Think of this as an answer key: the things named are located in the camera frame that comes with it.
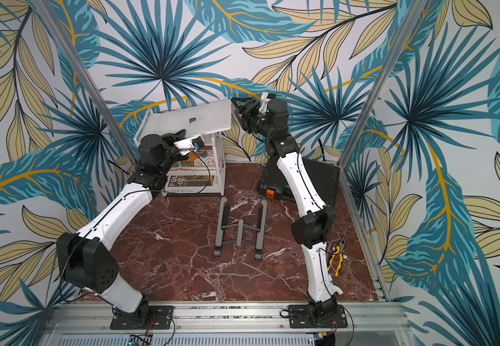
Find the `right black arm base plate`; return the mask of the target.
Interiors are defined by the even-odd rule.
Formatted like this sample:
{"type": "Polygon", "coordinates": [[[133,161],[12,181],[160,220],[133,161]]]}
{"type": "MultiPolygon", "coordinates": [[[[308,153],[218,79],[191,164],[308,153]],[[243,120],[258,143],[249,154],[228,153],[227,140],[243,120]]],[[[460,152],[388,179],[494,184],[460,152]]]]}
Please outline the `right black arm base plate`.
{"type": "Polygon", "coordinates": [[[308,304],[289,305],[287,317],[291,329],[343,329],[349,326],[347,315],[342,305],[338,305],[333,312],[322,317],[313,311],[308,304]]]}

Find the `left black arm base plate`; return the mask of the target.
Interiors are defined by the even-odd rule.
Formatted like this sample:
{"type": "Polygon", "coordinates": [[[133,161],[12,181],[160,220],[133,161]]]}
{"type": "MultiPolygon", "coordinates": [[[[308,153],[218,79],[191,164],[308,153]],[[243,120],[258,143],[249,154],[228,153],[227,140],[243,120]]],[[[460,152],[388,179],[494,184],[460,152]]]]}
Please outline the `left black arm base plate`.
{"type": "Polygon", "coordinates": [[[173,317],[173,306],[143,306],[126,313],[113,308],[111,330],[168,330],[173,317]]]}

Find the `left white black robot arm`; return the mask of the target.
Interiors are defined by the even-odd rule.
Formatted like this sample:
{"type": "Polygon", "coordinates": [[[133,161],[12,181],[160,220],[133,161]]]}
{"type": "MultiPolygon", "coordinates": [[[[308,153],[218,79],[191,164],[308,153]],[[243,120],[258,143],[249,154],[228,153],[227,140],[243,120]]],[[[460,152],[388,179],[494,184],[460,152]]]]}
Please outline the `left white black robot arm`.
{"type": "Polygon", "coordinates": [[[120,266],[110,251],[131,220],[162,192],[173,165],[187,159],[187,150],[176,145],[185,138],[186,132],[180,130],[141,139],[135,173],[120,194],[75,234],[58,238],[62,282],[95,294],[123,314],[147,315],[143,294],[121,277],[120,266]]]}

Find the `silver laptop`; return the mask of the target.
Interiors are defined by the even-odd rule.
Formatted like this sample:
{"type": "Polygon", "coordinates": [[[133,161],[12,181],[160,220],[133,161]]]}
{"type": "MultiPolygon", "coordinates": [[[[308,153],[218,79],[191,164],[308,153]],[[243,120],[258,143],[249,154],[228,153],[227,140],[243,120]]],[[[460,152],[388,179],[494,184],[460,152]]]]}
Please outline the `silver laptop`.
{"type": "Polygon", "coordinates": [[[208,135],[231,128],[229,99],[169,112],[148,111],[133,139],[137,145],[150,134],[163,135],[185,130],[186,137],[196,134],[208,135]]]}

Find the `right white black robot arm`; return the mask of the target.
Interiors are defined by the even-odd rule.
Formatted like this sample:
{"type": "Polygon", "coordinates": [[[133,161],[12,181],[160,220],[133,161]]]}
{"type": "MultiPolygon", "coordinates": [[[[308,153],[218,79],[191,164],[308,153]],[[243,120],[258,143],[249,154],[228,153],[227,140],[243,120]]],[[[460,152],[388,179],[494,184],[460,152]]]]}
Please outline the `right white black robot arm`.
{"type": "Polygon", "coordinates": [[[301,246],[308,277],[308,315],[314,324],[325,324],[338,310],[336,295],[342,289],[333,284],[328,273],[327,241],[335,221],[335,210],[328,206],[310,179],[295,138],[289,132],[289,110],[283,99],[264,93],[262,99],[234,97],[232,114],[242,129],[264,137],[271,159],[286,179],[297,204],[300,218],[291,226],[301,246]]]}

